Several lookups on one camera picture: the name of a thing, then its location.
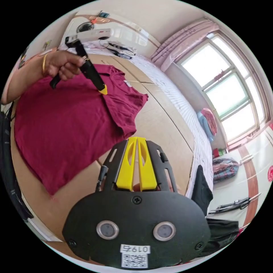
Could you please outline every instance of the window frame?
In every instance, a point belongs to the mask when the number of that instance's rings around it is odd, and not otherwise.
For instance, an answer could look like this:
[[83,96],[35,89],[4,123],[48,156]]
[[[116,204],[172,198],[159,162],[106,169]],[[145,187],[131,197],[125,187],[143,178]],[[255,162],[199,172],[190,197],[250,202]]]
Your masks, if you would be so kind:
[[[230,47],[230,49],[234,51],[234,53],[241,60],[241,62],[243,63],[243,65],[245,66],[247,71],[249,72],[247,76],[243,77],[242,74],[240,73],[240,71],[236,68],[236,66],[232,62],[232,60],[216,44],[213,43],[213,39],[215,39],[216,37],[219,37],[221,40],[223,40]],[[206,85],[204,85],[202,87],[195,80],[195,78],[182,66],[182,64],[186,60],[190,60],[190,58],[194,57],[198,52],[200,52],[208,44],[210,46],[212,46],[215,50],[217,50],[217,52],[224,59],[226,59],[230,63],[230,67],[224,71],[222,78],[220,78],[218,80],[212,79],[209,83],[207,83]],[[203,97],[205,98],[205,100],[209,104],[210,108],[213,110],[214,114],[216,115],[216,117],[218,118],[218,120],[220,122],[221,129],[222,129],[222,131],[224,133],[224,138],[225,138],[225,141],[226,141],[228,147],[230,145],[234,146],[234,144],[236,142],[241,141],[243,138],[246,138],[248,135],[252,134],[255,131],[259,131],[261,129],[261,127],[263,127],[266,124],[266,122],[268,122],[268,120],[270,120],[269,107],[268,107],[268,102],[266,100],[265,92],[264,92],[264,90],[262,88],[260,79],[258,78],[257,74],[254,71],[253,66],[250,64],[250,62],[248,61],[246,56],[243,54],[243,52],[231,41],[231,39],[229,39],[221,31],[213,32],[213,37],[211,37],[211,38],[206,37],[193,50],[187,52],[182,58],[178,59],[176,61],[176,64],[193,81],[193,83],[198,87],[198,89],[202,93]],[[223,80],[225,80],[227,78],[227,76],[231,76],[233,73],[236,73],[237,76],[239,77],[240,83],[242,83],[242,85],[243,85],[243,87],[244,87],[244,89],[245,89],[245,91],[246,91],[246,93],[247,93],[247,95],[249,97],[249,101],[247,103],[240,104],[239,107],[237,107],[233,111],[229,111],[230,112],[229,114],[227,114],[224,117],[220,118],[220,116],[218,115],[215,107],[213,106],[211,100],[209,99],[209,97],[208,97],[208,95],[206,93],[209,90],[211,90],[212,88],[214,88],[215,86],[217,86],[218,84],[220,84]],[[252,94],[251,94],[251,92],[250,92],[250,90],[248,88],[248,85],[246,83],[246,79],[248,79],[249,77],[252,77],[253,82],[254,82],[254,84],[256,86],[258,95],[259,95],[260,100],[261,100],[261,104],[262,104],[263,112],[264,112],[264,119],[262,121],[259,121],[258,112],[257,112],[256,106],[255,106]],[[232,115],[234,115],[235,113],[237,113],[238,111],[240,111],[241,109],[246,107],[248,104],[251,105],[253,115],[254,115],[255,125],[252,126],[251,128],[249,128],[248,130],[246,130],[245,132],[241,133],[240,135],[234,137],[233,139],[228,140],[227,136],[225,134],[225,130],[224,130],[223,126],[222,126],[222,121],[228,119],[229,117],[231,117]]]

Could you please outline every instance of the label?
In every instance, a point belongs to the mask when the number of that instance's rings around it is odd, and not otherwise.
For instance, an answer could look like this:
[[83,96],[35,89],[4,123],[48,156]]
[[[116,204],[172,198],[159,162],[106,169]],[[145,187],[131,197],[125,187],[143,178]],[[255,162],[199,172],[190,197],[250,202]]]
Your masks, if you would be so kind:
[[127,82],[126,80],[124,81],[129,87],[132,87],[129,82]]
[[148,268],[148,254],[121,254],[121,267]]
[[125,254],[150,254],[151,248],[149,245],[120,245],[120,252]]
[[267,178],[269,182],[273,181],[273,166],[271,166],[268,170]]

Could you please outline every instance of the finger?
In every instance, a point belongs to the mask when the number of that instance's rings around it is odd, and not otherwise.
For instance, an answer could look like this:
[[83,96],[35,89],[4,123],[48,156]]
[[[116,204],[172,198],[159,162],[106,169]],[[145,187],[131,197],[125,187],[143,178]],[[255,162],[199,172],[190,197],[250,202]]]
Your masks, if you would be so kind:
[[48,75],[54,78],[59,72],[59,69],[54,66],[49,66],[48,68]]
[[173,192],[173,185],[171,184],[171,180],[170,180],[170,178],[168,176],[167,176],[167,181],[168,181],[170,191]]
[[66,63],[65,68],[69,70],[71,73],[73,73],[74,75],[79,75],[81,73],[80,69],[76,65],[71,63]]
[[68,69],[66,69],[64,66],[62,66],[60,70],[68,79],[74,78],[74,74]]
[[140,184],[136,184],[133,186],[133,191],[140,191]]
[[81,67],[85,63],[85,60],[82,57],[75,55],[71,52],[66,51],[66,53],[67,53],[67,62],[68,63],[72,63],[77,67]]
[[63,80],[63,81],[68,80],[67,77],[63,74],[63,72],[61,70],[59,71],[59,76],[60,76],[61,80]]

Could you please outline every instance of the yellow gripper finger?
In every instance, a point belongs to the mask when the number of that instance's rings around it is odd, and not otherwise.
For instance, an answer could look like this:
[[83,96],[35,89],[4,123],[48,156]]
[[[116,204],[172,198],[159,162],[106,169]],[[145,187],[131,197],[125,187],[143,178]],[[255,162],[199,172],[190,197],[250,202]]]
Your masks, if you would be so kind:
[[119,170],[116,186],[118,189],[133,191],[137,137],[130,137]]
[[154,174],[154,169],[147,147],[146,139],[138,137],[137,140],[140,190],[155,190],[157,188],[156,176]]
[[106,86],[106,84],[104,85],[104,89],[99,90],[99,92],[102,93],[103,95],[107,95],[107,86]]

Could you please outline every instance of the gold bracelet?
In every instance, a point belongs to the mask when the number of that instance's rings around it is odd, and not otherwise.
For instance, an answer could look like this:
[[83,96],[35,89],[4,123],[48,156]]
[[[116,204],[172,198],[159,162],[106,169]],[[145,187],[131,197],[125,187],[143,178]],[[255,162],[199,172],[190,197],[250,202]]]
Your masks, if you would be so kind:
[[46,63],[46,56],[47,56],[48,53],[46,53],[44,55],[44,58],[43,58],[43,65],[42,65],[42,72],[43,72],[43,75],[45,74],[45,63]]

